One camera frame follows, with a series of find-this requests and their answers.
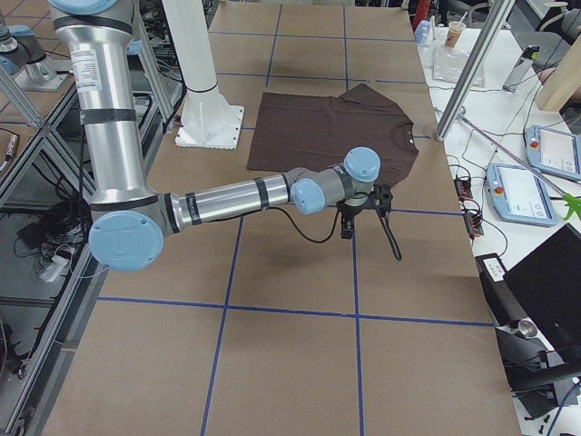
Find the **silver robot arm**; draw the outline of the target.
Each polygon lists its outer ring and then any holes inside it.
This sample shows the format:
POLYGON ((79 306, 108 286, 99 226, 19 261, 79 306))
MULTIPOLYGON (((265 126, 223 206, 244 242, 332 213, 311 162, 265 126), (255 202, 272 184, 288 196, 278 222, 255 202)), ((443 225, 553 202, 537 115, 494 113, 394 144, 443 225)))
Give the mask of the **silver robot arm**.
POLYGON ((362 205, 379 177, 380 159, 367 147, 319 172, 286 173, 178 195, 147 181, 133 104, 127 50, 138 15, 133 1, 54 1, 54 30, 68 46, 80 118, 96 190, 88 243, 112 270, 150 265, 168 235, 190 225, 226 221, 292 203, 304 214, 335 203, 362 205))

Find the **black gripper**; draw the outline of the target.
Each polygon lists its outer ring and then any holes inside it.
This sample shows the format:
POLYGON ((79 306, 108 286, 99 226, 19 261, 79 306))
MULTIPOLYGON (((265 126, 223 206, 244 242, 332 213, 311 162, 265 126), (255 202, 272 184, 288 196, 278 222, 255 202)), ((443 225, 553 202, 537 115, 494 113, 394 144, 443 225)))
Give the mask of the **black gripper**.
POLYGON ((369 195, 367 193, 355 193, 353 197, 338 202, 338 211, 341 218, 341 238, 352 238, 355 232, 355 216, 364 209, 368 199, 369 195))

